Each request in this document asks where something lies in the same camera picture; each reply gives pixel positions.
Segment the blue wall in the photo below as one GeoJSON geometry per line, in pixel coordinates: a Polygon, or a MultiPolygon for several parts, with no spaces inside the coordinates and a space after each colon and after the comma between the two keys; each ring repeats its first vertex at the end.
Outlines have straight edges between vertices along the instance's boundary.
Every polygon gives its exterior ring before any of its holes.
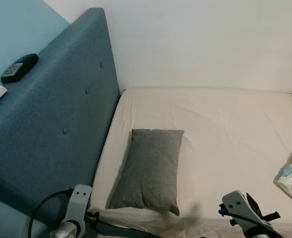
{"type": "MultiPolygon", "coordinates": [[[[42,0],[0,0],[0,76],[21,56],[41,51],[68,25],[42,0]]],[[[28,222],[28,216],[0,202],[0,238],[26,238],[28,222]]],[[[48,237],[47,229],[35,221],[33,237],[48,237]]]]}
{"type": "Polygon", "coordinates": [[[18,58],[41,51],[68,25],[42,0],[0,0],[0,76],[18,58]]]}

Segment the fabric headboard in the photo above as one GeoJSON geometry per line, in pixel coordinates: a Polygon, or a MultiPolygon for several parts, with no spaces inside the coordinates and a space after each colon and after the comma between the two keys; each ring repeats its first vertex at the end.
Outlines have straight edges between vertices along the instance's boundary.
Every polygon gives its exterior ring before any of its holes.
{"type": "MultiPolygon", "coordinates": [[[[0,99],[0,201],[31,215],[54,192],[92,185],[120,96],[103,9],[89,9],[6,88],[0,99]]],[[[65,201],[49,201],[37,218],[57,222],[65,201]]]]}

